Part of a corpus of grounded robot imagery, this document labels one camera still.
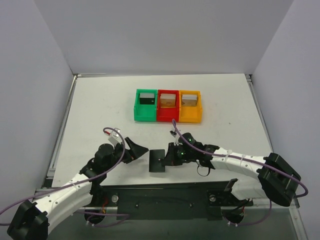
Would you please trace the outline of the black leather card holder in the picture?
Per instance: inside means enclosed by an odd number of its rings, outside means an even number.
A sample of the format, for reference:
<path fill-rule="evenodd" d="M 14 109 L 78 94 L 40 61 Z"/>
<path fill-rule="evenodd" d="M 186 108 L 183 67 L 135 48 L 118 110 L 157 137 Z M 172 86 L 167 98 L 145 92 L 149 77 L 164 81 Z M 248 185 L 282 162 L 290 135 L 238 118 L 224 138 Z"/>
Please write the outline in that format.
<path fill-rule="evenodd" d="M 165 166 L 162 165 L 162 160 L 165 158 L 164 149 L 152 149 L 149 151 L 149 172 L 164 173 Z"/>

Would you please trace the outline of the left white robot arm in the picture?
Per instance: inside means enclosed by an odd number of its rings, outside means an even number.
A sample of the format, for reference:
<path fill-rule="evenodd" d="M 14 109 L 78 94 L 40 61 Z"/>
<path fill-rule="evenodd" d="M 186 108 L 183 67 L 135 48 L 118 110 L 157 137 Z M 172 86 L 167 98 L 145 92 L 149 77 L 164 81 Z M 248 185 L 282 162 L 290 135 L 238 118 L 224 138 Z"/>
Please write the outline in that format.
<path fill-rule="evenodd" d="M 48 191 L 34 202 L 24 200 L 18 207 L 7 234 L 13 240 L 46 240 L 51 231 L 78 209 L 89 205 L 102 195 L 101 182 L 120 162 L 130 163 L 148 148 L 129 137 L 116 145 L 104 143 L 94 157 L 60 189 Z"/>

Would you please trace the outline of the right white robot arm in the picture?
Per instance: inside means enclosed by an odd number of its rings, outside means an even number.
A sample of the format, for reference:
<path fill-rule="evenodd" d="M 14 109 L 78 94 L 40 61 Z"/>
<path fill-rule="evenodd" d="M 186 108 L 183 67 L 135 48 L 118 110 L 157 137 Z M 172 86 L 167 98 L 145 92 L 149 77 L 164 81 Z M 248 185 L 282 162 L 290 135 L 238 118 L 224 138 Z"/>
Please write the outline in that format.
<path fill-rule="evenodd" d="M 226 170 L 253 179 L 254 183 L 237 181 L 230 193 L 237 200 L 268 198 L 277 205 L 288 207 L 296 194 L 300 175 L 279 154 L 254 156 L 235 153 L 217 145 L 202 144 L 191 133 L 184 133 L 168 144 L 163 166 L 188 163 L 209 170 Z"/>

